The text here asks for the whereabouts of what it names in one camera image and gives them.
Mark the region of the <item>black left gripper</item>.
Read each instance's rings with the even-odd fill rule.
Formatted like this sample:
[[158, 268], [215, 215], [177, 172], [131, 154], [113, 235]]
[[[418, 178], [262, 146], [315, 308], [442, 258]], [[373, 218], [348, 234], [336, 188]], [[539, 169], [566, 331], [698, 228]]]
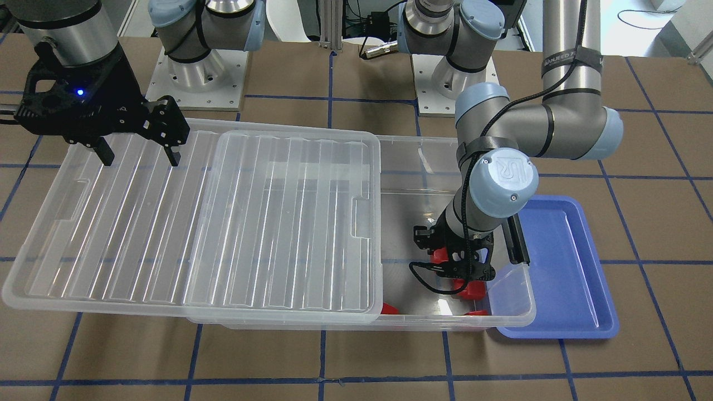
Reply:
[[433, 271], [440, 277], [462, 281], [489, 281], [496, 277], [492, 267], [494, 234], [488, 233], [482, 238], [461, 238], [447, 223], [433, 226], [436, 235], [436, 249], [448, 250], [449, 262], [435, 265]]

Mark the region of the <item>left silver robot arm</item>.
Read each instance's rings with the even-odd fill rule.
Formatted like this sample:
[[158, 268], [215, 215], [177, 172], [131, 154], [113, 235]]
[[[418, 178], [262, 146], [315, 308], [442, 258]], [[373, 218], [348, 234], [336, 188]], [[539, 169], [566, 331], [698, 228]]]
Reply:
[[[533, 158], [602, 160], [621, 144], [619, 113], [603, 104], [599, 1], [543, 1], [543, 61], [538, 93], [510, 99], [492, 82], [458, 84], [454, 105], [461, 185], [433, 226], [415, 226], [413, 241], [431, 256], [417, 267], [462, 280], [495, 277], [492, 232], [515, 218], [538, 188]], [[485, 73], [506, 31], [489, 1], [405, 1], [399, 7], [399, 51], [443, 56], [456, 74]]]

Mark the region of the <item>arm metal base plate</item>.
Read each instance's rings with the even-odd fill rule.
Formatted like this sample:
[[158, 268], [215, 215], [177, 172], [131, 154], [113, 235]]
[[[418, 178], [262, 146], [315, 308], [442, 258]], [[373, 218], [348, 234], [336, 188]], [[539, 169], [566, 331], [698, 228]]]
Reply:
[[454, 69], [444, 56], [413, 54], [412, 69], [420, 116], [453, 117], [464, 89], [481, 82], [499, 83], [492, 58], [484, 70], [466, 73]]
[[145, 94], [148, 101], [172, 96], [185, 111], [239, 111], [251, 53], [213, 49], [194, 63], [160, 54]]

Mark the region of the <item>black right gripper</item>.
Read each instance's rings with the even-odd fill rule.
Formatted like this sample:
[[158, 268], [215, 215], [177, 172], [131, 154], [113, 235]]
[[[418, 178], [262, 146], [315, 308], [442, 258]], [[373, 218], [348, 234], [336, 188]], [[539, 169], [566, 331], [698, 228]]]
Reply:
[[181, 160], [189, 125], [171, 96], [148, 101], [120, 44], [104, 57], [64, 66], [48, 43], [34, 46], [38, 61], [28, 72], [14, 119], [37, 135], [61, 135], [89, 144], [105, 167], [115, 153], [104, 135], [138, 134], [164, 147], [171, 167]]

